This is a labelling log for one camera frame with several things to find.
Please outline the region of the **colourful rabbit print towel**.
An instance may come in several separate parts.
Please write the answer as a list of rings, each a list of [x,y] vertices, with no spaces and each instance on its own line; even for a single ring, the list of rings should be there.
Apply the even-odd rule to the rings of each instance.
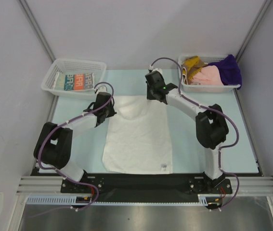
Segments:
[[[94,73],[63,74],[57,72],[52,89],[61,91],[89,91],[95,83]]]

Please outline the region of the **white towel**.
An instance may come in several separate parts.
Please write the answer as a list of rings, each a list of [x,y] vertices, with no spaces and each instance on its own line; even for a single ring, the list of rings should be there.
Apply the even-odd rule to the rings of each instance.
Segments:
[[[172,143],[167,106],[146,96],[116,96],[103,165],[123,174],[171,174]]]

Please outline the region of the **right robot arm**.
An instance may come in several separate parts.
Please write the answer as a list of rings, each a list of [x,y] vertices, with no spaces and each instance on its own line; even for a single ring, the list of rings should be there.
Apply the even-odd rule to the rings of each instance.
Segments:
[[[157,100],[175,107],[195,121],[196,138],[205,148],[204,189],[208,193],[216,193],[225,179],[219,167],[219,148],[229,133],[225,118],[219,114],[222,112],[221,107],[214,104],[202,108],[185,99],[179,94],[178,87],[173,83],[166,84],[157,70],[150,71],[145,78],[148,100]]]

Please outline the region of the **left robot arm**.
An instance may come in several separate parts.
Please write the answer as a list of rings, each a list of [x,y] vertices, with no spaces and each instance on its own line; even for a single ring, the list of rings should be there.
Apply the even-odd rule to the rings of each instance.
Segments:
[[[86,191],[87,172],[71,159],[72,141],[85,131],[102,124],[116,114],[112,95],[99,92],[83,113],[61,125],[47,122],[43,125],[33,156],[39,164],[46,164],[48,170],[57,170],[63,177],[72,180],[71,187],[78,193]]]

